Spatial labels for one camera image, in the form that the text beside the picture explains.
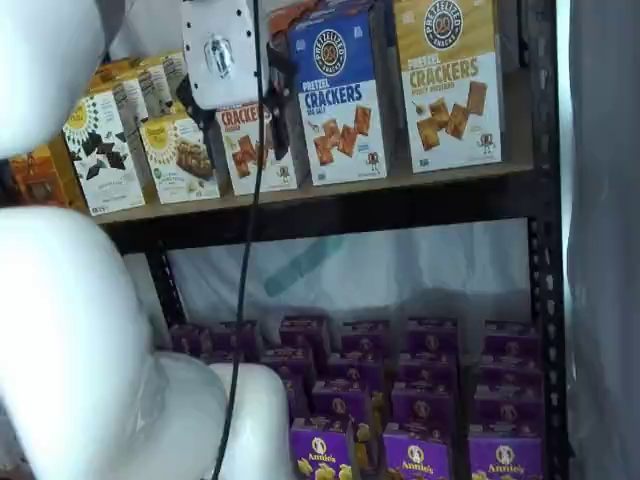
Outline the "white plate gripper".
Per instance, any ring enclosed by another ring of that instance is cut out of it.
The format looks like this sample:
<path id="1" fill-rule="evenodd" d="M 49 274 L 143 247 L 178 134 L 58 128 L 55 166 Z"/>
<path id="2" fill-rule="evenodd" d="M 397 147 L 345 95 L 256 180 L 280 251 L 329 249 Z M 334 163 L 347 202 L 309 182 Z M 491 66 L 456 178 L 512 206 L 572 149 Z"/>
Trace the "white plate gripper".
<path id="1" fill-rule="evenodd" d="M 253 6 L 245 0 L 192 0 L 181 3 L 183 51 L 188 79 L 175 91 L 176 111 L 199 132 L 198 141 L 180 141 L 177 165 L 183 170 L 213 170 L 209 139 L 213 111 L 257 99 Z M 296 64 L 271 42 L 266 53 L 269 84 L 265 104 L 271 114 L 270 135 L 275 159 L 290 147 L 288 105 Z"/>

